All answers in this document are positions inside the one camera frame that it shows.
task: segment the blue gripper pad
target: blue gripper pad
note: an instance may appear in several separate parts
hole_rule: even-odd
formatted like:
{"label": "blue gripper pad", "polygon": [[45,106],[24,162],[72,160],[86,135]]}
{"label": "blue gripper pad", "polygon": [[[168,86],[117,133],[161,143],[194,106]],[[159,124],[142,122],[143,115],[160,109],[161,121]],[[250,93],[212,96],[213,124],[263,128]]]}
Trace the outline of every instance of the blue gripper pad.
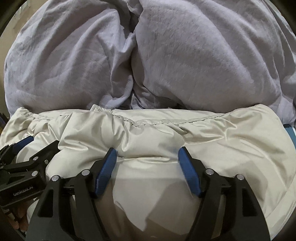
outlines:
{"label": "blue gripper pad", "polygon": [[181,169],[190,188],[190,191],[196,196],[200,197],[202,194],[200,188],[200,178],[194,170],[194,167],[192,166],[190,161],[190,157],[187,155],[187,152],[184,147],[180,148],[178,152],[178,158]]}
{"label": "blue gripper pad", "polygon": [[115,167],[116,160],[117,160],[116,150],[112,148],[111,152],[106,158],[106,161],[99,175],[96,177],[95,194],[97,196],[102,195],[105,192],[105,189],[111,178],[112,171]]}
{"label": "blue gripper pad", "polygon": [[13,154],[17,155],[20,152],[20,150],[22,150],[26,145],[31,143],[33,140],[34,140],[34,137],[28,136],[25,139],[19,141],[18,143],[15,143],[12,148]]}

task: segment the blue fabric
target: blue fabric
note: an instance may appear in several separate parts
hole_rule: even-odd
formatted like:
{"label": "blue fabric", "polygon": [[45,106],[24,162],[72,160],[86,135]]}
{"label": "blue fabric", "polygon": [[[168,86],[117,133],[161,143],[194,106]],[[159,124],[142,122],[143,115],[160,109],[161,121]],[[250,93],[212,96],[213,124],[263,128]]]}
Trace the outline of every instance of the blue fabric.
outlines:
{"label": "blue fabric", "polygon": [[284,125],[284,128],[288,132],[289,136],[291,137],[292,142],[293,142],[295,149],[296,149],[296,135],[295,135],[295,132],[294,132],[292,126],[287,124],[287,125]]}

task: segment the white puffer jacket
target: white puffer jacket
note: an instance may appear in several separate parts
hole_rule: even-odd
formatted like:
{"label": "white puffer jacket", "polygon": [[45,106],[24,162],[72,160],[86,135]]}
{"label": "white puffer jacket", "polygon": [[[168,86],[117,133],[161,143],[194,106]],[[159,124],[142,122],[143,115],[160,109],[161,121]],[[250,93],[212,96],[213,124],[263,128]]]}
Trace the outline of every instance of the white puffer jacket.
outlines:
{"label": "white puffer jacket", "polygon": [[98,106],[33,114],[20,108],[4,129],[0,148],[28,135],[34,141],[20,151],[17,162],[60,141],[61,151],[46,169],[49,178],[75,176],[110,147],[117,150],[111,181],[96,203],[112,240],[184,240],[200,201],[190,193],[178,163],[182,146],[220,175],[246,177],[272,238],[295,208],[295,147],[264,105],[227,114]]}

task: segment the gray blanket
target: gray blanket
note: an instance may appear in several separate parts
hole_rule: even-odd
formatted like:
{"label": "gray blanket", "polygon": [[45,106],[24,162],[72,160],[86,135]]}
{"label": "gray blanket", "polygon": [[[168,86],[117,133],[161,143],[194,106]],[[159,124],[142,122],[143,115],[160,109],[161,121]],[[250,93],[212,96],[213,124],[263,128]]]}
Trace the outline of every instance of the gray blanket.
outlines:
{"label": "gray blanket", "polygon": [[296,37],[263,0],[49,0],[4,72],[10,114],[262,103],[296,117]]}

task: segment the black mount bracket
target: black mount bracket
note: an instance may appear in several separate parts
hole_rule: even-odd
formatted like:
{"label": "black mount bracket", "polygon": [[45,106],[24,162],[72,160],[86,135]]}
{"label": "black mount bracket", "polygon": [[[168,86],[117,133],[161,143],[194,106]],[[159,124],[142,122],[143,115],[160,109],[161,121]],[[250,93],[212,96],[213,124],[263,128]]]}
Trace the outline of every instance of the black mount bracket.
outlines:
{"label": "black mount bracket", "polygon": [[45,168],[59,152],[59,141],[54,141],[29,161],[10,164],[15,157],[13,149],[17,144],[2,150],[1,160],[5,165],[0,166],[0,206],[3,209],[41,195],[46,187]]}
{"label": "black mount bracket", "polygon": [[[270,241],[261,207],[245,177],[223,177],[190,156],[182,147],[179,162],[191,192],[203,197],[186,241]],[[222,231],[211,239],[221,194],[226,196]]]}
{"label": "black mount bracket", "polygon": [[[53,176],[32,215],[26,240],[110,240],[97,213],[94,199],[104,193],[116,159],[116,150],[110,148],[104,159],[96,161],[90,170],[83,170],[77,176],[65,179]],[[73,227],[69,199],[71,195],[75,195],[80,237],[75,234]]]}

